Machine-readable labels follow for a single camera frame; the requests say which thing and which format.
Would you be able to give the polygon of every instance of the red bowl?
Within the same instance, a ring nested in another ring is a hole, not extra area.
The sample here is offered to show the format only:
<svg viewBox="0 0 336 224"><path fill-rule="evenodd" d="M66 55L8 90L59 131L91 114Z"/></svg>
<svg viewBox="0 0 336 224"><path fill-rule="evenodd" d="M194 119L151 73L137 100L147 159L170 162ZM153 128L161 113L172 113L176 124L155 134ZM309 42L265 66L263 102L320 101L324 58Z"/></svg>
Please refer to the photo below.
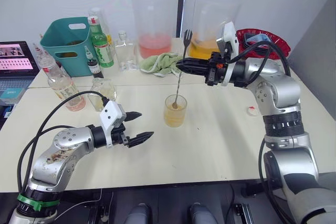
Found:
<svg viewBox="0 0 336 224"><path fill-rule="evenodd" d="M270 33L269 31L263 31L263 30L259 30L255 28L247 28L247 29L241 29L237 31L237 37L239 41L239 53L243 52L246 49L244 48L244 34L245 33L247 34L266 34L268 38L282 50L285 57L288 57L289 52L290 52L290 47L287 44L287 42L285 42L279 36L276 36L275 34ZM249 52L245 58L248 58L248 57L263 58L262 55L259 55L254 50ZM279 60L280 58L274 51L272 51L271 54L269 55L269 59Z"/></svg>

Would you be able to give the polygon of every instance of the laptop keyboard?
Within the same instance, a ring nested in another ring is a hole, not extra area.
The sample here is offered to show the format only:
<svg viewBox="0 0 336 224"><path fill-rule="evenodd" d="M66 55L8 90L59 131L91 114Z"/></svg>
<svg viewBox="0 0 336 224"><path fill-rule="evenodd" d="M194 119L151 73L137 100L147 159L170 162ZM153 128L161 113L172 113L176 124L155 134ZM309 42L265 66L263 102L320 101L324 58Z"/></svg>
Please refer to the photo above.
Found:
<svg viewBox="0 0 336 224"><path fill-rule="evenodd" d="M26 89L33 80L0 80L0 91L5 91L8 88L23 88Z"/></svg>

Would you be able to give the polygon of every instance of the fork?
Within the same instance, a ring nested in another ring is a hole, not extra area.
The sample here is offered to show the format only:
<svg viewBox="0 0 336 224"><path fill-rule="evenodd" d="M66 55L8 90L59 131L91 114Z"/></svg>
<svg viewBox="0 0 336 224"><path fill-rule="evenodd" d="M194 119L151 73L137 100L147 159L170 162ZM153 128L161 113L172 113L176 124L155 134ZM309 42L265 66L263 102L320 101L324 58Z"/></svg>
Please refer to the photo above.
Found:
<svg viewBox="0 0 336 224"><path fill-rule="evenodd" d="M191 42L191 38L193 37L193 32L190 30L190 29L187 29L185 32L184 32L184 38L183 38L183 44L184 44L184 52L183 52L183 58L182 60L184 60L185 58L185 54L187 52L187 48L188 46L190 45L190 42ZM178 96L178 90L180 89L180 81L181 81L181 73L180 72L180 75L179 75L179 82L177 84L177 91L176 91L176 97L175 97L175 101L173 102L172 104L172 107L174 109L177 109L177 96Z"/></svg>

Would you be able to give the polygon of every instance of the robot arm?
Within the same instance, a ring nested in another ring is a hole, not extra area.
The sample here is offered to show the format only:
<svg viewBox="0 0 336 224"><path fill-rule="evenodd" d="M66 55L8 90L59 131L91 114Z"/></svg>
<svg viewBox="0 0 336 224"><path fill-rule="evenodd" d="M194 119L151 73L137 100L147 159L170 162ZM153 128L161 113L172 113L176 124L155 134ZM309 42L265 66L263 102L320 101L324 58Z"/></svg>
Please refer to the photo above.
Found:
<svg viewBox="0 0 336 224"><path fill-rule="evenodd" d="M134 138L125 136L123 122L139 116L141 113L125 113L121 105L109 101L100 113L101 126L69 128L56 134L51 147L37 159L9 223L52 223L62 192L82 157L103 146L110 148L123 144L133 147L152 136L153 132L144 132Z"/></svg>
<svg viewBox="0 0 336 224"><path fill-rule="evenodd" d="M272 188L282 188L296 223L334 223L336 192L317 182L318 168L301 120L299 85L272 60L250 82L263 59L230 63L238 55L232 22L221 30L217 45L221 52L213 52L208 60L186 58L177 67L204 76L209 86L233 83L250 90L265 123L264 139L270 151L264 154L264 163Z"/></svg>

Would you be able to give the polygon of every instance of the green glass bottle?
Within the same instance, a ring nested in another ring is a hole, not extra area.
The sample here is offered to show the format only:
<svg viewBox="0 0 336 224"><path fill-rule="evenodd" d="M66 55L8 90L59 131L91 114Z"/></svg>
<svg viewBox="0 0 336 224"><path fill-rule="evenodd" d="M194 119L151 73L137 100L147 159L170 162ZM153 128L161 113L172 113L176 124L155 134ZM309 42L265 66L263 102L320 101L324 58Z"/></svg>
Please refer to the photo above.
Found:
<svg viewBox="0 0 336 224"><path fill-rule="evenodd" d="M104 68L113 66L113 57L106 35L102 32L97 16L89 16L88 22L91 28L91 41L95 47L99 65Z"/></svg>

